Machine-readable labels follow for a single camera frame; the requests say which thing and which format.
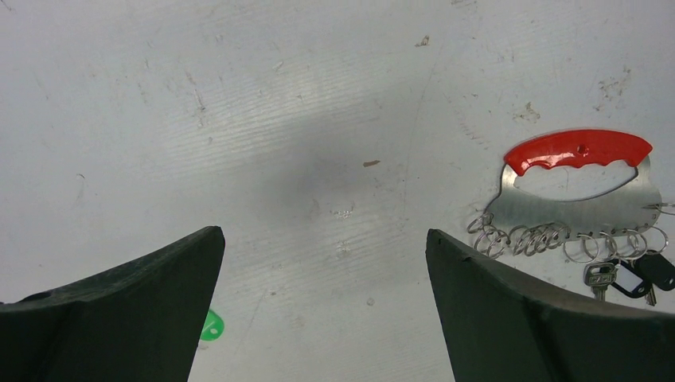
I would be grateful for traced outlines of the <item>steel key holder red handle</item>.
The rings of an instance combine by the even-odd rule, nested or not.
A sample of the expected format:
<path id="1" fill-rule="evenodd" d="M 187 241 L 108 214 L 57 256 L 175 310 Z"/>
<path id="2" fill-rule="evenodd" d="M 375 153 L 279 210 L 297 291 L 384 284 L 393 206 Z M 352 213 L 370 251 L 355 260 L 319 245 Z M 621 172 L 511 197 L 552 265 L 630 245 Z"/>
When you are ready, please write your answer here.
<path id="1" fill-rule="evenodd" d="M 474 250 L 491 259 L 561 250 L 581 264 L 665 250 L 652 149 L 637 135 L 593 128 L 517 144 L 505 154 L 497 196 L 468 224 Z"/>

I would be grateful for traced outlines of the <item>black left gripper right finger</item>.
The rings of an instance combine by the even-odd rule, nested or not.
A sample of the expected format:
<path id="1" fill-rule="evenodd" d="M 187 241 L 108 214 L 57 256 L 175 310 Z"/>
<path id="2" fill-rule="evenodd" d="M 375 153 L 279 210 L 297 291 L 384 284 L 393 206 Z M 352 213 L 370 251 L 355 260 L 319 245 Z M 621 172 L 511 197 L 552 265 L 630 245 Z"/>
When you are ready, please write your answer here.
<path id="1" fill-rule="evenodd" d="M 457 381 L 671 381 L 674 316 L 576 294 L 447 233 L 426 262 Z"/>

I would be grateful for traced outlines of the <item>green key tag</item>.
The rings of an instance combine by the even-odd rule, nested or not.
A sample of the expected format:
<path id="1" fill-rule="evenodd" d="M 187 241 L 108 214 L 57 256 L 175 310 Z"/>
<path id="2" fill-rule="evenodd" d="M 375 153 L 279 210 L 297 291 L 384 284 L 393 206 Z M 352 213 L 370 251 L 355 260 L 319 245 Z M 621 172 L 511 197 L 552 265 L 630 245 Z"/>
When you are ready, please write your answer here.
<path id="1" fill-rule="evenodd" d="M 225 323 L 223 318 L 213 309 L 209 309 L 201 330 L 200 340 L 215 341 L 224 333 L 224 330 Z"/>

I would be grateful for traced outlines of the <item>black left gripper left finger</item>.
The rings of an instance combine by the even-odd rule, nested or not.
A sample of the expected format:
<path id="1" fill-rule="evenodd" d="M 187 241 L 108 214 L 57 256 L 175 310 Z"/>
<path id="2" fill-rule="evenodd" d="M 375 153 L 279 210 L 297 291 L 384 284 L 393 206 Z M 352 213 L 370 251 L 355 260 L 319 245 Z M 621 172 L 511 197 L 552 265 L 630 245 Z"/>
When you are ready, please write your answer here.
<path id="1" fill-rule="evenodd" d="M 200 229 L 96 275 L 1 306 L 4 381 L 186 381 L 225 238 Z"/>

